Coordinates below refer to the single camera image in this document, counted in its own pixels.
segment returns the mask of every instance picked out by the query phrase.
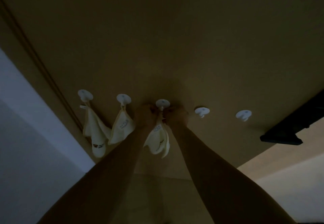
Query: person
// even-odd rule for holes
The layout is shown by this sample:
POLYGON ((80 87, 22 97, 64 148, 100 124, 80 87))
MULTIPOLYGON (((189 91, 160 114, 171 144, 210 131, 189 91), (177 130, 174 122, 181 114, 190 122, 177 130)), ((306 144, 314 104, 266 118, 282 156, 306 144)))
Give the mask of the person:
MULTIPOLYGON (((67 191, 38 224, 111 222, 158 112, 153 105, 140 106, 135 111, 135 130, 67 191)), ((165 109, 163 115, 214 223, 295 223, 260 186, 187 127, 188 112, 183 107, 165 109)))

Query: person's left arm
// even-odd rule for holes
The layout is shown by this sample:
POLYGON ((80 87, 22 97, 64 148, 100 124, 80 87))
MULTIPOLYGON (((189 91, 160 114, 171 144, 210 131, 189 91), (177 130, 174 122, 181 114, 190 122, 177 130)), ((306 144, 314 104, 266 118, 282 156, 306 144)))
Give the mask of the person's left arm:
POLYGON ((156 107, 139 107, 135 112, 135 130, 67 191, 38 224, 109 223, 127 190, 140 151, 157 117, 156 107))

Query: person's right hand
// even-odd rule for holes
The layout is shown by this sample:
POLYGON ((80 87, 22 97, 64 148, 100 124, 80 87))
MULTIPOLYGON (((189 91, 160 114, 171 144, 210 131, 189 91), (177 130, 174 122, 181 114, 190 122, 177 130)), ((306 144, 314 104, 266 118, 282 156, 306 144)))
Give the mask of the person's right hand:
POLYGON ((188 124, 188 112, 183 106, 170 107, 163 111, 163 117, 165 118, 165 123, 169 126, 185 125, 188 124))

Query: person's left hand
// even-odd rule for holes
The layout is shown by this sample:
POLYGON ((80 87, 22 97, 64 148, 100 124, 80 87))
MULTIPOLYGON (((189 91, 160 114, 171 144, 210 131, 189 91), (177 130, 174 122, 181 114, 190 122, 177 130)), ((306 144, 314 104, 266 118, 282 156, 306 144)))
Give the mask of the person's left hand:
POLYGON ((135 111, 136 128, 147 128, 149 131, 156 126, 159 109, 155 105, 141 105, 135 111))

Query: beige wall trim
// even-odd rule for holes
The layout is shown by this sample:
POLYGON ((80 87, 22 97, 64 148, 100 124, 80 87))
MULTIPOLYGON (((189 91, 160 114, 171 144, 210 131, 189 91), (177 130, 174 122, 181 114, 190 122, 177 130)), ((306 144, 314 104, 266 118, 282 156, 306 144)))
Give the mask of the beige wall trim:
POLYGON ((68 104, 67 100, 63 96, 62 92, 58 88, 57 84, 51 77, 50 73, 46 69, 44 63, 42 62, 41 58, 33 48, 32 44, 28 40, 26 34, 14 18, 13 14, 10 12, 9 8, 6 6, 3 0, 0 0, 0 14, 9 26, 9 28, 12 30, 13 34, 17 38, 17 40, 20 42, 22 47, 25 49, 26 53, 29 55, 29 57, 33 60, 34 64, 37 66, 41 74, 44 76, 45 80, 50 85, 51 89, 54 91, 54 93, 58 96, 59 100, 62 102, 63 106, 67 110, 67 112, 72 117, 75 124, 78 126, 78 128, 82 131, 83 126, 81 122, 79 121, 78 117, 75 115, 74 111, 72 110, 71 106, 68 104))

